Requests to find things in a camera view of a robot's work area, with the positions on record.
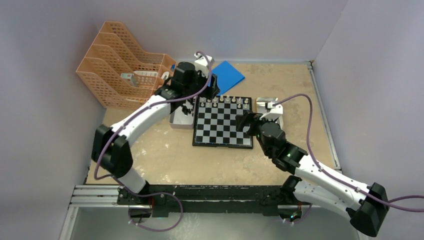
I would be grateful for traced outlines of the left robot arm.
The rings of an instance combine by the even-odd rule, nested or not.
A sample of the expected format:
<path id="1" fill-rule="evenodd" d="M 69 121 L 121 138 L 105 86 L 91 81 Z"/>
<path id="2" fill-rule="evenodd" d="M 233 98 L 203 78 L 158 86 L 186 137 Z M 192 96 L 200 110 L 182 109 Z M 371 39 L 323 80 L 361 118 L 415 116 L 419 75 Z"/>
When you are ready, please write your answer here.
<path id="1" fill-rule="evenodd" d="M 96 163 L 94 178 L 100 180 L 99 168 L 108 172 L 126 187 L 129 197 L 138 205 L 146 203 L 149 196 L 149 183 L 133 167 L 131 146 L 150 127 L 169 116 L 185 101 L 194 97 L 212 99 L 218 92 L 217 77 L 212 74 L 212 64 L 201 57 L 194 63 L 180 62 L 173 76 L 138 108 L 120 122 L 108 127 L 101 124 L 95 131 L 91 158 Z"/>

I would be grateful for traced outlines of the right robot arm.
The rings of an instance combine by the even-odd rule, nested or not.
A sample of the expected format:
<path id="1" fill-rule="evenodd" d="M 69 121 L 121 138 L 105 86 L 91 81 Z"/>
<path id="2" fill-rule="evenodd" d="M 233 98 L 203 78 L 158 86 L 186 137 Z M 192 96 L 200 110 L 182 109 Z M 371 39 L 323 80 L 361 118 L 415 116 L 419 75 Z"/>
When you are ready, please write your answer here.
<path id="1" fill-rule="evenodd" d="M 308 202 L 342 215 L 360 233 L 376 237 L 389 211 L 386 189 L 375 182 L 353 180 L 314 161 L 304 149 L 290 143 L 280 125 L 261 113 L 247 111 L 235 117 L 236 129 L 254 136 L 266 157 L 291 177 L 280 196 L 288 204 Z"/>

